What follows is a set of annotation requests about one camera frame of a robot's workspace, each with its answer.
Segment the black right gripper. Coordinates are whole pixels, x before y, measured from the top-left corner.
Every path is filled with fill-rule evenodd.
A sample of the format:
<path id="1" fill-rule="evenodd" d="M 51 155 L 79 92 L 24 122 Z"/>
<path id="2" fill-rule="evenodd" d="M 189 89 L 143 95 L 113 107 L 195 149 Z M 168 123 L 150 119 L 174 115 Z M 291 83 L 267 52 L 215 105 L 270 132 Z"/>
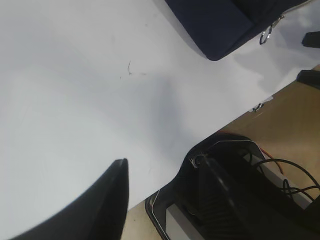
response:
<path id="1" fill-rule="evenodd" d="M 308 48 L 320 48 L 320 31 L 307 32 L 303 37 L 302 45 Z M 320 90 L 320 71 L 301 70 L 296 81 Z"/>

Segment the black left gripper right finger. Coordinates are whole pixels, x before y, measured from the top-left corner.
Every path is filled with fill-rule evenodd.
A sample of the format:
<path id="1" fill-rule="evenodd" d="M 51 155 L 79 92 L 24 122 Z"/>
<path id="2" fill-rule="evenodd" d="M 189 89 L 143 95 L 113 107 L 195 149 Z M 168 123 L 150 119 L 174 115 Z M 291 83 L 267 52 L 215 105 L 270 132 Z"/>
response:
<path id="1" fill-rule="evenodd" d="M 206 240 L 251 240 L 250 197 L 219 165 L 202 152 L 188 156 L 197 173 L 198 217 Z"/>

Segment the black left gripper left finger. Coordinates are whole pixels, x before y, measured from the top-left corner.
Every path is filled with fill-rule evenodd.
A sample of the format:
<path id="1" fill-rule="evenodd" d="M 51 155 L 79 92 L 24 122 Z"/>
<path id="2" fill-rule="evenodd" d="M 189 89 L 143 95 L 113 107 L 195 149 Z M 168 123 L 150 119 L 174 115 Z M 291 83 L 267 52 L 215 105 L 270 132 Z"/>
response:
<path id="1" fill-rule="evenodd" d="M 128 203 L 128 160 L 117 159 L 76 200 L 16 239 L 119 240 Z"/>

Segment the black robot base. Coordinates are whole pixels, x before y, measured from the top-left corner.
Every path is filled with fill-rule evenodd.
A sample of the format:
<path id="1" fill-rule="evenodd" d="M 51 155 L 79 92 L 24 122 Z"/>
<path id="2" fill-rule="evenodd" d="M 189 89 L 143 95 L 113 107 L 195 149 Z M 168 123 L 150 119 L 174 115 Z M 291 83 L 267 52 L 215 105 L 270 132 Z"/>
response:
<path id="1" fill-rule="evenodd" d="M 299 187 L 248 137 L 217 132 L 194 146 L 167 185 L 145 200 L 164 240 L 317 240 L 320 183 Z"/>

